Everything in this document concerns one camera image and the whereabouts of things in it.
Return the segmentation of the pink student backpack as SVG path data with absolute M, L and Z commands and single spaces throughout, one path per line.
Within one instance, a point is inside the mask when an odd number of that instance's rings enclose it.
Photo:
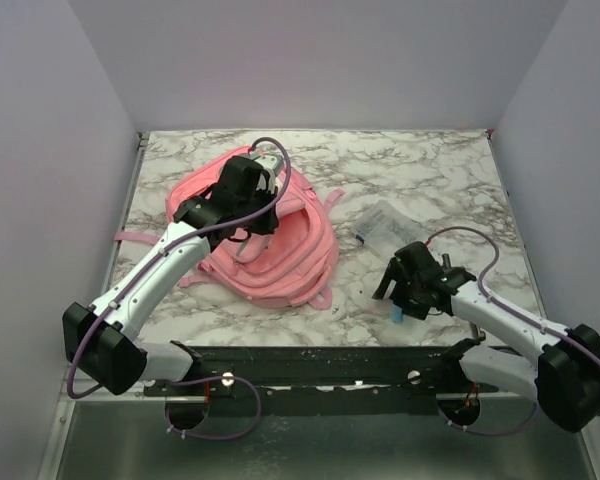
M 329 213 L 343 195 L 336 189 L 320 201 L 310 181 L 293 169 L 276 204 L 275 233 L 252 235 L 242 243 L 223 241 L 179 280 L 179 286 L 218 283 L 262 308 L 309 304 L 317 310 L 330 309 L 328 283 L 339 243 Z

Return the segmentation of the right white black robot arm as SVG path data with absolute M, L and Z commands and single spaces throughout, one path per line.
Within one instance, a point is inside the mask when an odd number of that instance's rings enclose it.
M 438 262 L 420 241 L 397 250 L 374 299 L 423 320 L 433 310 L 476 325 L 502 341 L 500 351 L 462 340 L 441 357 L 437 376 L 460 392 L 486 384 L 533 401 L 558 427 L 579 432 L 600 416 L 600 335 L 516 308 L 463 267 Z

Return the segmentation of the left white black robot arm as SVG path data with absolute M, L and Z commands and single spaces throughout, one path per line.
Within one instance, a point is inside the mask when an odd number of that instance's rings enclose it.
M 248 148 L 231 155 L 216 178 L 176 201 L 164 233 L 121 281 L 89 305 L 73 303 L 66 309 L 62 327 L 71 363 L 70 398 L 89 394 L 76 390 L 77 372 L 114 395 L 145 380 L 167 381 L 181 395 L 200 387 L 202 372 L 192 351 L 173 341 L 141 344 L 137 338 L 166 294 L 237 230 L 275 231 L 275 206 L 288 188 L 290 167 L 285 153 Z

